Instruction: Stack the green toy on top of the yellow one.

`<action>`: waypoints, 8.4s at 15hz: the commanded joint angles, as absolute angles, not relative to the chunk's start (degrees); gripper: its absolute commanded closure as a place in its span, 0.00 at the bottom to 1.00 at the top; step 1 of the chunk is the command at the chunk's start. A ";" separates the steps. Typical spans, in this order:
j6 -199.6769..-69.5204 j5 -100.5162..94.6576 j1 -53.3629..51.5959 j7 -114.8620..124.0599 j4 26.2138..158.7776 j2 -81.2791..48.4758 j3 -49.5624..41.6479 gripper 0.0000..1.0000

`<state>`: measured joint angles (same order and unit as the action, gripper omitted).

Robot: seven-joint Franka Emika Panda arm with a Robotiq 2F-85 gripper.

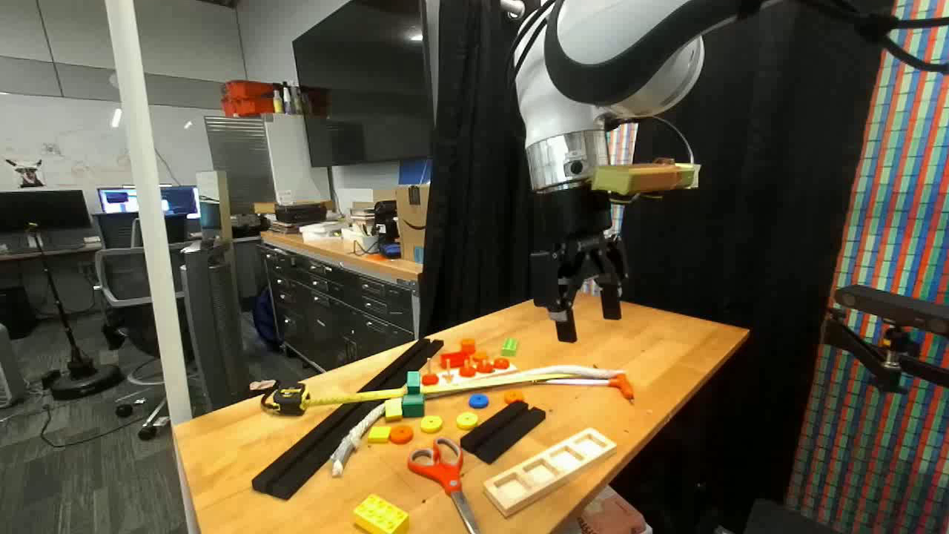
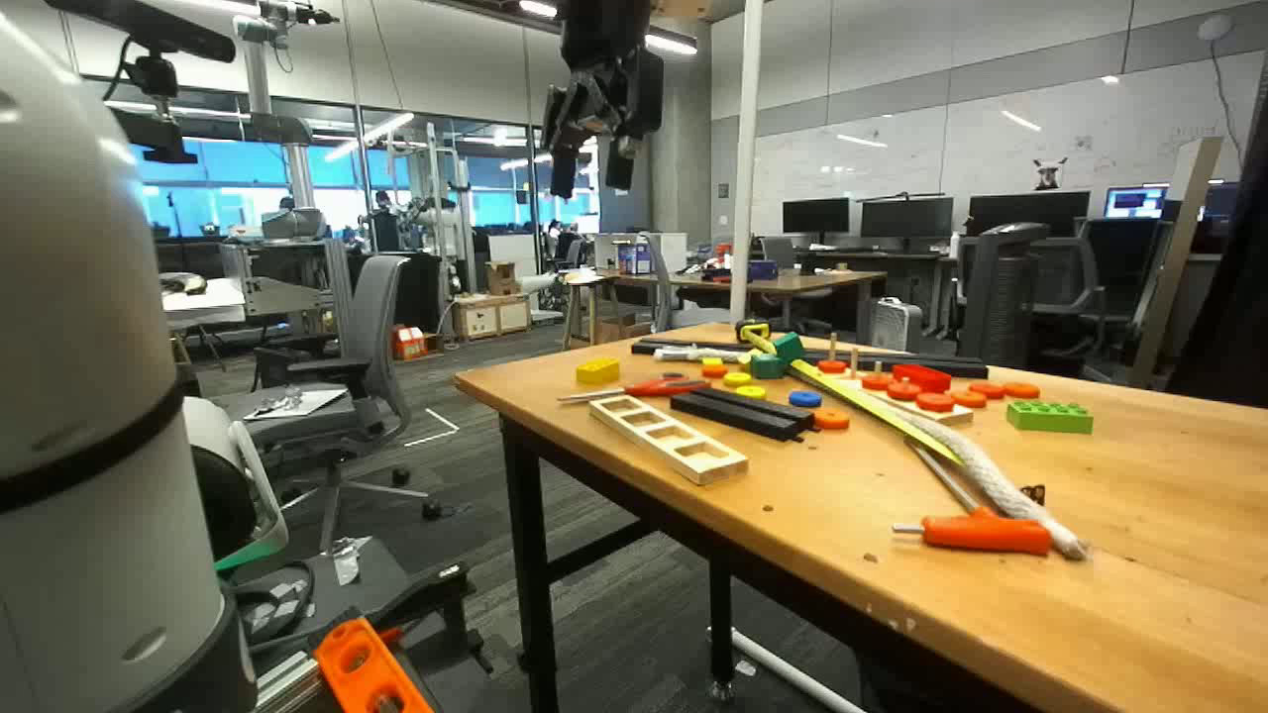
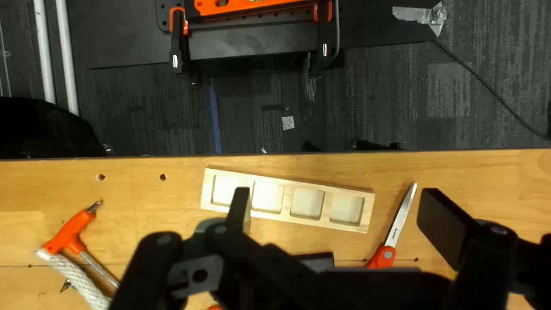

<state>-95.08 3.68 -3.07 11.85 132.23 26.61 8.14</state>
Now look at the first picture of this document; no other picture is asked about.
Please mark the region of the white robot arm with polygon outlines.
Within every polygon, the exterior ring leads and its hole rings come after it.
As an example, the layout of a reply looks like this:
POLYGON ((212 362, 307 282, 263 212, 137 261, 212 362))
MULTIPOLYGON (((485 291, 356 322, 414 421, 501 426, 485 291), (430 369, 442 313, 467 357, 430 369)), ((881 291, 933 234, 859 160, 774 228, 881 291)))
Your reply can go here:
POLYGON ((601 316, 619 322, 626 280, 610 199, 593 187, 605 131, 673 111, 700 82, 702 36, 776 0, 544 0, 525 15, 512 87, 527 178, 543 217, 531 301, 561 343, 576 343, 573 301, 596 280, 601 316))

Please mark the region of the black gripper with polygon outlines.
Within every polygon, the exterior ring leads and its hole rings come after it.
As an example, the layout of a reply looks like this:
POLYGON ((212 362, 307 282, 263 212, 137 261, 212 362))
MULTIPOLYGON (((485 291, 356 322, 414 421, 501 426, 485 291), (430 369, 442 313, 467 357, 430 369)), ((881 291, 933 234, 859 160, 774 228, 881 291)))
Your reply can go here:
POLYGON ((573 301, 593 280, 601 298, 601 319, 619 322, 619 282, 626 261, 610 231, 610 203, 601 191, 573 187, 543 194, 540 245, 531 249, 531 298, 550 309, 556 343, 579 343, 573 301))

